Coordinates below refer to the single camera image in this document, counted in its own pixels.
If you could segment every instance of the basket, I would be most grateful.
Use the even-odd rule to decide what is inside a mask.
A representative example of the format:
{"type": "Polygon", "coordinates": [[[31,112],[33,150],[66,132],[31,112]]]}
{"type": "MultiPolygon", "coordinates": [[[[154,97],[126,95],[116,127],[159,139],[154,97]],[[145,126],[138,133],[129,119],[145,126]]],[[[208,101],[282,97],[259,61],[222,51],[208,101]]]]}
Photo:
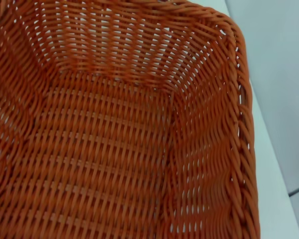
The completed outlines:
{"type": "Polygon", "coordinates": [[[0,238],[259,238],[241,31],[185,0],[0,0],[0,238]]]}

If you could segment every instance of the woven strand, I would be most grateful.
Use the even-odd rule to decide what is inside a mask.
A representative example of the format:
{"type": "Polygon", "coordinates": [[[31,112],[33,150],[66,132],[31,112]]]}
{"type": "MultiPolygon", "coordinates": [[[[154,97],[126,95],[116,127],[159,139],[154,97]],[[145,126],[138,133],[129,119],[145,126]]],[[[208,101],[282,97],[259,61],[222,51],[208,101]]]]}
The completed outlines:
{"type": "Polygon", "coordinates": [[[251,92],[211,8],[0,1],[0,238],[260,238],[251,92]]]}

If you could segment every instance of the basket bottom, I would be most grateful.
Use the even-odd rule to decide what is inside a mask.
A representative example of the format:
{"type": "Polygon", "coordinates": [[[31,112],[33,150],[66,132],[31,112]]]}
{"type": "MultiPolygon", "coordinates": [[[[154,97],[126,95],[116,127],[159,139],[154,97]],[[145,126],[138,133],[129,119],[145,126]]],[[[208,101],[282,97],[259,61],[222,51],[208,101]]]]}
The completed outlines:
{"type": "Polygon", "coordinates": [[[171,98],[67,72],[44,100],[0,195],[0,237],[153,238],[171,98]]]}

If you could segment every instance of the plastic wicker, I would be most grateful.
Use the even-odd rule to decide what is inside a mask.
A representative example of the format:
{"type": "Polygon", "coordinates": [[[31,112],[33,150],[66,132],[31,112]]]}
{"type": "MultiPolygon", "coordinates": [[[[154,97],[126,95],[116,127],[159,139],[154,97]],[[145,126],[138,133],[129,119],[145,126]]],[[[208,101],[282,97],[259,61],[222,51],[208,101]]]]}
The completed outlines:
{"type": "Polygon", "coordinates": [[[233,21],[184,0],[0,1],[0,238],[259,238],[233,21]]]}

